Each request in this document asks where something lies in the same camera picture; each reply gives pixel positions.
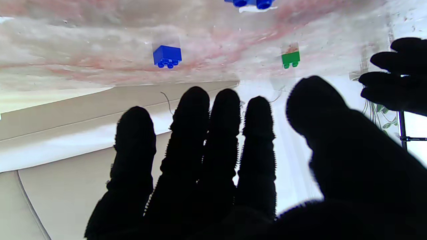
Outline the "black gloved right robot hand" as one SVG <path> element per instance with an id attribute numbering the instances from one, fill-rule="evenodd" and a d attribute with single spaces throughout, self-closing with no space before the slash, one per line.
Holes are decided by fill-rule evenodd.
<path id="1" fill-rule="evenodd" d="M 239 183 L 240 99 L 220 91 L 212 110 L 202 88 L 181 97 L 153 187 L 156 134 L 145 108 L 125 112 L 107 192 L 87 240 L 425 240 L 426 168 L 318 76 L 301 79 L 286 104 L 288 123 L 312 150 L 309 169 L 322 200 L 276 216 L 273 116 L 250 99 Z"/>

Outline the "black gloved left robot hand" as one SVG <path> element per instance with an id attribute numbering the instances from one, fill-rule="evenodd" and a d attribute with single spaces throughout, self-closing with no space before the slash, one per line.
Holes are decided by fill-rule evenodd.
<path id="1" fill-rule="evenodd" d="M 371 57 L 371 63 L 380 71 L 361 75 L 361 97 L 392 111 L 426 116 L 427 40 L 400 38 L 390 48 Z"/>

